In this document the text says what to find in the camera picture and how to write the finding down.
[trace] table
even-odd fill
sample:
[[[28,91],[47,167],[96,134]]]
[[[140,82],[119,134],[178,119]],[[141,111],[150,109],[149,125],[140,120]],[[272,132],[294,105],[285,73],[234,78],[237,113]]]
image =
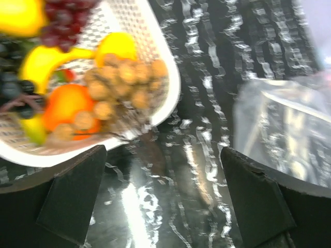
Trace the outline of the table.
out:
[[[165,175],[110,151],[85,248],[243,247],[219,158],[240,85],[318,69],[299,7],[286,0],[149,0],[178,64],[182,95],[158,127]],[[2,161],[0,182],[38,172]]]

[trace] orange fruit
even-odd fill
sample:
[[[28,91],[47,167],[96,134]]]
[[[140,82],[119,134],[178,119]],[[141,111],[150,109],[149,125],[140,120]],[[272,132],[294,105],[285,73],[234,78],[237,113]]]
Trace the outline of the orange fruit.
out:
[[[77,84],[62,85],[56,88],[48,98],[43,115],[45,128],[52,132],[60,123],[73,123],[77,112],[93,111],[94,104],[95,101],[89,96],[87,87]],[[94,126],[87,132],[98,132],[99,122],[95,119]],[[88,136],[76,136],[74,140],[82,140]]]
[[[104,37],[95,54],[95,62],[98,67],[103,66],[104,56],[108,53],[116,54],[119,59],[137,60],[134,38],[124,32],[113,32]]]

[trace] basket rim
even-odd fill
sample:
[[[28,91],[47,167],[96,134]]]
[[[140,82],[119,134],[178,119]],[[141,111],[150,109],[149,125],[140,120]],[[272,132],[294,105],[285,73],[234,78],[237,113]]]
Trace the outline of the basket rim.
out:
[[[167,93],[167,97],[165,98],[163,105],[151,117],[152,126],[157,126],[164,120],[166,120],[177,106],[181,88],[180,74],[174,57],[163,36],[163,33],[160,29],[158,21],[148,0],[139,0],[139,5],[142,14],[146,16],[146,19],[149,20],[149,28],[152,30],[151,36],[153,37],[153,40],[158,44],[160,57],[164,60],[169,72],[169,90]],[[132,132],[130,132],[130,130],[125,132],[125,136],[130,140],[136,138],[136,136]],[[16,150],[1,139],[0,156],[3,159],[8,160],[12,163],[20,164],[27,167],[52,167],[54,165],[63,163],[91,149],[94,146],[104,145],[106,147],[106,150],[109,151],[120,145],[123,145],[124,143],[125,142],[120,141],[115,137],[112,137],[109,139],[105,139],[102,142],[98,142],[96,144],[89,145],[70,152],[56,155],[38,155]]]

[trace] fruit basket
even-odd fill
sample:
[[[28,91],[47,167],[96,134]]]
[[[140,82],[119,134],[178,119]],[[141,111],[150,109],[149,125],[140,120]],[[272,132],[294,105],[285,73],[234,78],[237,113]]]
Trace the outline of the fruit basket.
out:
[[[139,59],[149,62],[162,59],[167,67],[168,76],[162,81],[157,95],[151,102],[150,123],[157,126],[175,108],[180,93],[178,68],[170,49],[162,35],[158,22],[147,0],[103,0],[93,10],[88,24],[84,27],[76,47],[94,50],[98,43],[111,32],[127,32],[136,42]],[[76,59],[62,65],[73,70],[81,84],[83,74],[94,66],[92,59]],[[57,87],[50,82],[48,91]],[[130,130],[123,134],[129,140],[135,138]],[[0,154],[11,162],[31,167],[51,167],[62,163],[95,145],[105,145],[111,150],[123,144],[115,136],[94,135],[69,146],[61,143],[46,143],[37,146],[24,134],[19,122],[9,114],[0,115]]]

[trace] clear plastic bag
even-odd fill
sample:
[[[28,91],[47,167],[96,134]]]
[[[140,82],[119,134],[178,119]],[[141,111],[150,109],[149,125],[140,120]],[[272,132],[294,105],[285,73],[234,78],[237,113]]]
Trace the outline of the clear plastic bag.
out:
[[[331,188],[331,73],[245,84],[234,107],[234,148]]]

